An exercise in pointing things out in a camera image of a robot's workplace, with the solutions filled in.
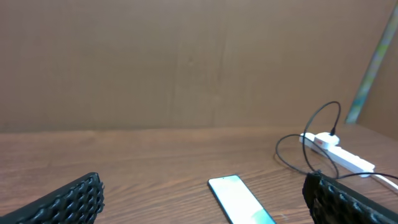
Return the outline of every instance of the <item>phone screen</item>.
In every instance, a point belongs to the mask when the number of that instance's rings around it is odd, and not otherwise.
[[[208,183],[231,223],[275,223],[237,175],[210,179]]]

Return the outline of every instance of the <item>desk surface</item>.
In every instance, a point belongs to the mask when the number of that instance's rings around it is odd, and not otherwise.
[[[311,131],[328,128],[315,127]],[[96,223],[226,223],[207,180],[238,174],[278,223],[311,223],[302,196],[305,179],[275,159],[275,144],[302,128],[151,129],[0,134],[0,215],[88,173],[106,188]],[[360,126],[338,129],[341,146],[396,174],[398,142]],[[305,167],[297,138],[280,145]],[[333,175],[326,159],[310,153]],[[398,212],[398,197],[372,178],[343,184]]]

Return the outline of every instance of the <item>wooden panel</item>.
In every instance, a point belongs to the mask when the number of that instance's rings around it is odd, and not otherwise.
[[[372,0],[228,2],[223,101],[216,114],[222,126],[305,124],[331,100],[341,102],[345,118],[393,6]],[[317,120],[325,123],[335,113],[325,111]]]
[[[398,140],[398,35],[395,34],[358,124]]]
[[[0,131],[344,117],[394,3],[1,1]]]
[[[324,131],[327,127],[313,127]],[[238,174],[277,223],[313,223],[302,195],[305,176],[274,159],[275,143],[302,127],[151,129],[0,134],[0,216],[98,172],[105,207],[98,223],[227,223],[206,182]],[[360,126],[338,129],[341,145],[395,174],[398,143]],[[308,169],[297,138],[280,153]],[[308,153],[334,175],[327,159]],[[341,169],[341,174],[348,171]],[[372,178],[339,180],[398,212],[394,191]]]

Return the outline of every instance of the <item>power strip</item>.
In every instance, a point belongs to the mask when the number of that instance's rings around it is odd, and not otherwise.
[[[374,172],[374,164],[371,164],[359,156],[355,156],[341,147],[336,146],[340,142],[340,139],[336,135],[331,136],[330,133],[319,133],[316,135],[312,133],[305,133],[305,137],[314,142],[320,148],[324,149],[325,153],[330,156],[333,162],[343,166],[349,171],[353,173]],[[304,143],[315,152],[326,157],[326,155],[319,150],[318,147],[314,146],[311,141],[305,141]],[[300,135],[300,142],[303,142],[303,134]],[[360,176],[369,177],[370,175],[364,174]]]

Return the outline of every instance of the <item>black textured object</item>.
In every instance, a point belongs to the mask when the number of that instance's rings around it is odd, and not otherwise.
[[[94,223],[104,208],[103,183],[89,173],[0,218],[1,224]]]
[[[398,214],[320,172],[307,174],[303,196],[316,224],[398,223]]]

